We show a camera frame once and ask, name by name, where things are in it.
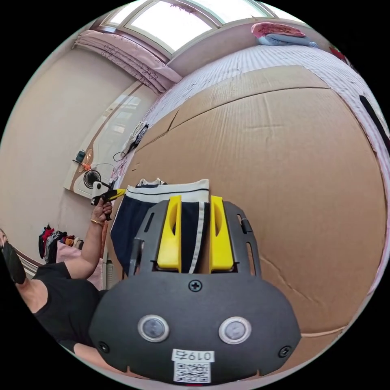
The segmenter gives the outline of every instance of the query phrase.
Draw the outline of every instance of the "woman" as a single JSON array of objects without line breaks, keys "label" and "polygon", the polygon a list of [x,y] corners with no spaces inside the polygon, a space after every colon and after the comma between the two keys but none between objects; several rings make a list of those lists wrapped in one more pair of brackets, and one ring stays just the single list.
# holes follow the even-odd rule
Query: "woman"
[{"label": "woman", "polygon": [[[111,203],[103,204],[100,200],[93,210],[80,257],[42,265],[31,280],[2,230],[0,248],[17,290],[46,331],[76,356],[98,367],[124,374],[103,360],[88,334],[92,316],[105,291],[98,291],[87,279],[98,265],[102,230],[106,214],[111,211]],[[139,377],[129,370],[125,375]]]}]

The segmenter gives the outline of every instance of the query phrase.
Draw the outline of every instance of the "sticker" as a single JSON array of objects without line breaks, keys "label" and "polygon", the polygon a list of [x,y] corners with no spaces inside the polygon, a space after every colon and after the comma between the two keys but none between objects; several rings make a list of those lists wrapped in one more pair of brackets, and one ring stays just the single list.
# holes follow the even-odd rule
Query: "sticker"
[{"label": "sticker", "polygon": [[172,360],[180,363],[214,363],[214,351],[173,349]]},{"label": "sticker", "polygon": [[211,382],[210,363],[179,363],[174,362],[173,381],[191,384]]}]

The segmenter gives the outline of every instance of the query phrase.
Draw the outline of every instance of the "cardboard sheet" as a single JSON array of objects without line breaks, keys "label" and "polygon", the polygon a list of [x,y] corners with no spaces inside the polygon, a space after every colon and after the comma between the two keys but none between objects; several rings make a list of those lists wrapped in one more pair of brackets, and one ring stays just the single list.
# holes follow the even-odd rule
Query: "cardboard sheet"
[{"label": "cardboard sheet", "polygon": [[[246,89],[244,76],[253,80]],[[347,325],[374,280],[386,232],[381,172],[363,129],[337,93],[303,67],[223,83],[148,131],[123,186],[142,178],[209,179],[212,195],[246,213],[262,277],[287,296],[301,332]],[[202,260],[205,272],[207,250]],[[302,341],[282,370],[326,347],[317,344]]]}]

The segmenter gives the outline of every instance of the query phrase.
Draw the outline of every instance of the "gold bracelet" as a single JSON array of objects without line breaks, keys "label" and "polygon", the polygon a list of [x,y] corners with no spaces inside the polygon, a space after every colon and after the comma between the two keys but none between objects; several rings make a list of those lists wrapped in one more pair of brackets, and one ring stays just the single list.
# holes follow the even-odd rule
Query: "gold bracelet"
[{"label": "gold bracelet", "polygon": [[104,227],[103,222],[95,221],[94,219],[91,219],[91,222],[96,223],[97,225],[100,225],[101,227]]}]

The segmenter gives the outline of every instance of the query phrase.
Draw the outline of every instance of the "bed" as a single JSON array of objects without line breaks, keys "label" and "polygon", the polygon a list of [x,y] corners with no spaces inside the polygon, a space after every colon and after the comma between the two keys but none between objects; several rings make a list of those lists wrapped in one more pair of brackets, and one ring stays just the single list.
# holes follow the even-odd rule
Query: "bed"
[{"label": "bed", "polygon": [[[385,143],[376,125],[360,101],[360,95],[366,97],[385,129],[387,136],[390,135],[379,105],[368,85],[347,64],[330,53],[303,46],[270,47],[259,45],[247,48],[214,61],[185,77],[156,100],[146,113],[144,121],[152,127],[187,99],[220,81],[256,69],[280,65],[304,66],[335,90],[354,112],[376,153],[383,177],[388,203],[388,215],[383,255],[376,278],[369,291],[369,293],[372,293],[383,275],[390,255],[390,159]],[[126,162],[122,161],[119,163],[114,171],[120,169],[122,173],[125,172],[132,156],[133,154],[130,154]],[[120,179],[116,183],[116,186],[118,185],[120,185]]]}]

